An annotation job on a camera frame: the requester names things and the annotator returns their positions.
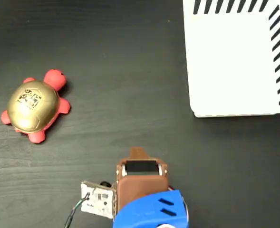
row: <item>white box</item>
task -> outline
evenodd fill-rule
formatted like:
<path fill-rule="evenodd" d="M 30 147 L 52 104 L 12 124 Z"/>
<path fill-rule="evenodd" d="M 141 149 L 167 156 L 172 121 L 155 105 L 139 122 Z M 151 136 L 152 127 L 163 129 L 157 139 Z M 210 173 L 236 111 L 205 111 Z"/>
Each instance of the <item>white box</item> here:
<path fill-rule="evenodd" d="M 280 113 L 280 0 L 183 0 L 197 117 Z"/>

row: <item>cable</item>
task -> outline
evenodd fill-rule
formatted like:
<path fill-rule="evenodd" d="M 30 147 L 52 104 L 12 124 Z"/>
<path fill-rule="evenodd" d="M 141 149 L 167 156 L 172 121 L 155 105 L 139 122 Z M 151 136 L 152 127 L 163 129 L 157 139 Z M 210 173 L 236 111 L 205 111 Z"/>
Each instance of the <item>cable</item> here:
<path fill-rule="evenodd" d="M 73 216 L 74 216 L 76 210 L 78 209 L 78 207 L 79 207 L 84 201 L 86 201 L 86 200 L 89 199 L 89 196 L 90 196 L 90 193 L 88 192 L 84 198 L 82 198 L 79 202 L 77 202 L 77 204 L 74 206 L 74 208 L 72 209 L 70 215 L 68 216 L 68 218 L 67 218 L 67 220 L 66 220 L 66 222 L 65 222 L 65 226 L 64 226 L 65 228 L 69 228 L 69 227 L 70 227 L 70 225 L 71 225 L 71 223 L 72 223 Z"/>

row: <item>turtle leg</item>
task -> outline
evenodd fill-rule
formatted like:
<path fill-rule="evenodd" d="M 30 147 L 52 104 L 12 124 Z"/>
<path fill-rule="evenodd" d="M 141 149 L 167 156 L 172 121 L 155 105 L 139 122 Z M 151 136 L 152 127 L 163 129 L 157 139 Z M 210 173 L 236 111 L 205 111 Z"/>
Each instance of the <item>turtle leg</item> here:
<path fill-rule="evenodd" d="M 67 114 L 69 112 L 69 110 L 70 110 L 69 101 L 67 101 L 65 98 L 60 97 L 59 98 L 58 112 L 63 113 L 63 114 Z"/>
<path fill-rule="evenodd" d="M 32 143 L 41 143 L 46 138 L 44 130 L 35 133 L 29 133 L 28 137 Z"/>
<path fill-rule="evenodd" d="M 61 71 L 53 69 L 46 73 L 44 82 L 58 91 L 66 84 L 67 79 Z"/>
<path fill-rule="evenodd" d="M 26 83 L 26 82 L 31 82 L 31 81 L 35 81 L 36 79 L 33 77 L 27 77 L 22 83 Z"/>
<path fill-rule="evenodd" d="M 4 123 L 4 124 L 10 124 L 11 123 L 11 120 L 8 116 L 8 111 L 3 111 L 2 114 L 1 114 L 1 121 Z"/>

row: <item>sticker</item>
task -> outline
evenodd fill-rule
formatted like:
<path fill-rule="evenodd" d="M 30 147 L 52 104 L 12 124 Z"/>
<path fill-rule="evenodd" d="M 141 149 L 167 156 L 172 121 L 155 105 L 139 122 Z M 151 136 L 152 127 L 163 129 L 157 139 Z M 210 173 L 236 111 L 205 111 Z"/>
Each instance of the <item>sticker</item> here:
<path fill-rule="evenodd" d="M 34 110 L 35 107 L 41 102 L 41 95 L 38 90 L 25 89 L 25 91 L 18 97 L 17 102 L 25 105 L 30 110 Z"/>

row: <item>toy turtle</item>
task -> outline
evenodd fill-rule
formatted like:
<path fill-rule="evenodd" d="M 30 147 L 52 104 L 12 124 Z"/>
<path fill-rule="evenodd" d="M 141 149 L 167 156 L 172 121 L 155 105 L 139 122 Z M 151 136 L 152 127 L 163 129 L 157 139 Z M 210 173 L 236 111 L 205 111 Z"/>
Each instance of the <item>toy turtle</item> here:
<path fill-rule="evenodd" d="M 48 71 L 43 81 L 26 78 L 1 114 L 2 122 L 11 123 L 16 132 L 27 134 L 32 143 L 41 143 L 46 138 L 45 130 L 58 114 L 67 114 L 70 110 L 69 102 L 58 95 L 66 82 L 65 75 L 56 69 Z"/>

